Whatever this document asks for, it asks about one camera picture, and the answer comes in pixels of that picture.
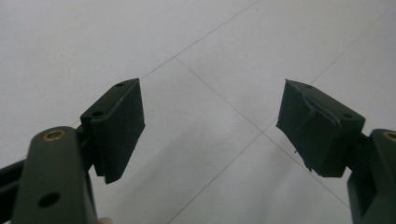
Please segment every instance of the mounting hole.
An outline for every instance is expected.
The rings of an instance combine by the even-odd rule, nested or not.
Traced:
[[[343,117],[346,118],[346,119],[352,119],[353,118],[353,116],[350,115],[350,114],[343,114]]]
[[[59,201],[60,198],[61,195],[57,192],[49,193],[40,199],[38,206],[42,208],[53,206]]]
[[[54,130],[48,133],[45,133],[43,136],[43,140],[46,142],[55,141],[61,139],[66,132],[64,130]]]
[[[386,132],[384,135],[391,141],[396,142],[396,133]]]
[[[96,112],[93,112],[92,115],[94,117],[101,117],[103,115],[103,112],[102,111],[96,111]]]

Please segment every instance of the white surface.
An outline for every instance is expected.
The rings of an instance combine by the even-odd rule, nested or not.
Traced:
[[[361,113],[365,133],[396,130],[393,3],[2,1],[0,166],[142,77],[147,128],[123,179],[92,172],[99,217],[350,223],[347,175],[308,173],[273,121],[290,78]]]

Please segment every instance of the white tile floor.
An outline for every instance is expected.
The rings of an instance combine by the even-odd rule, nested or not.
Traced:
[[[92,176],[100,217],[351,223],[349,172],[307,172],[275,127],[284,79],[396,130],[395,21],[391,0],[3,1],[0,166],[140,77],[147,128],[122,180]]]

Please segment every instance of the tile grout line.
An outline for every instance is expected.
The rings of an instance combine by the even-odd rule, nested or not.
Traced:
[[[236,109],[230,102],[228,102],[226,99],[224,99],[217,91],[215,91],[211,86],[209,86],[205,81],[203,81],[198,75],[196,75],[186,64],[184,64],[178,57],[175,58],[178,62],[180,62],[184,67],[186,67],[191,73],[193,73],[202,83],[204,83],[210,90],[212,90],[221,100],[223,100],[227,105],[232,107],[240,116],[242,116],[244,119],[246,119],[253,127],[255,127],[260,133],[262,133],[262,130],[260,130],[259,127],[257,127],[250,119],[245,117],[238,109]]]
[[[213,181],[215,181],[242,153],[244,153],[260,136],[262,133],[259,133],[241,152],[236,155],[232,161],[230,161],[213,179],[207,183],[180,211],[178,211],[172,218],[167,222],[170,224],[180,213],[182,213]]]
[[[220,27],[222,27],[223,25],[225,25],[226,23],[228,23],[229,21],[235,19],[237,16],[241,15],[243,12],[245,12],[246,10],[248,10],[249,8],[253,7],[254,5],[256,5],[257,3],[259,3],[261,0],[257,0],[256,2],[254,2],[253,4],[251,4],[250,6],[246,7],[245,9],[243,9],[242,11],[240,11],[239,13],[237,13],[236,15],[232,16],[230,19],[228,19],[227,21],[223,22],[222,24],[220,24],[219,26],[217,26],[215,29],[211,30],[209,33],[207,33],[206,35],[202,36],[201,38],[199,38],[198,40],[194,41],[192,44],[188,45],[186,48],[184,48],[183,50],[181,50],[179,53],[177,53],[176,55],[174,55],[173,57],[171,57],[169,60],[165,61],[164,63],[160,64],[159,66],[157,66],[156,68],[154,68],[153,70],[151,70],[150,72],[148,72],[147,74],[145,74],[144,76],[141,77],[141,79],[147,77],[148,75],[152,74],[153,72],[155,72],[156,70],[158,70],[160,67],[162,67],[164,64],[170,62],[171,60],[175,59],[179,54],[183,53],[184,51],[186,51],[187,49],[189,49],[190,47],[194,46],[196,43],[200,42],[202,39],[204,39],[205,37],[211,35],[212,33],[214,33],[215,31],[217,31]]]
[[[335,198],[337,198],[338,199],[338,201],[340,201],[343,205],[345,205],[346,207],[348,207],[348,208],[350,208],[350,206],[349,205],[347,205],[346,203],[344,203],[344,201],[343,200],[341,200],[334,192],[332,192],[331,190],[329,190],[323,183],[321,183],[315,176],[313,176],[312,175],[312,173],[311,172],[308,172],[299,162],[297,162],[291,155],[289,155],[282,147],[280,147],[276,142],[274,142],[274,140],[271,138],[271,137],[269,137],[267,134],[265,134],[265,133],[263,133],[263,135],[265,136],[265,137],[267,137],[273,144],[275,144],[278,148],[280,148],[280,150],[282,150],[283,151],[283,153],[285,153],[289,158],[291,158],[295,163],[297,163],[303,170],[305,170],[309,175],[311,175],[312,177],[314,177],[314,179],[316,179],[318,182],[319,182],[319,184],[323,187],[323,188],[325,188],[327,191],[329,191],[330,192],[330,194],[332,194]]]
[[[327,68],[326,69],[324,69],[324,71],[323,72],[321,72],[320,74],[319,74],[319,76],[318,77],[316,77],[310,84],[311,85],[313,85],[320,77],[322,77],[326,72],[327,72],[327,70],[329,70],[330,69],[330,67],[332,67],[332,65],[333,64],[335,64],[346,52],[347,52],[347,50],[349,50],[353,45],[355,45],[355,43],[359,40],[359,39],[361,39],[361,37],[363,36],[363,35],[365,35],[381,18],[383,18],[384,16],[385,16],[385,14],[387,14],[388,13],[388,11],[390,11],[392,8],[394,7],[394,2],[392,3],[392,6],[390,6],[389,8],[387,8],[387,10],[385,10],[385,12],[381,15],[381,16],[379,16],[378,18],[376,18],[349,46],[347,46],[346,47],[346,49],[344,49],[342,52],[341,52],[341,54],[340,55],[338,55],[337,56],[337,58],[335,58],[335,60],[334,61],[332,61],[332,63],[329,65],[329,66],[327,66]]]

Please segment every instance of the white floor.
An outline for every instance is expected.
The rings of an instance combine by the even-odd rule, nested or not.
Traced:
[[[304,168],[275,127],[284,79],[396,130],[392,0],[2,1],[0,167],[140,77],[147,128],[122,180],[92,172],[121,223],[351,223],[346,182]]]

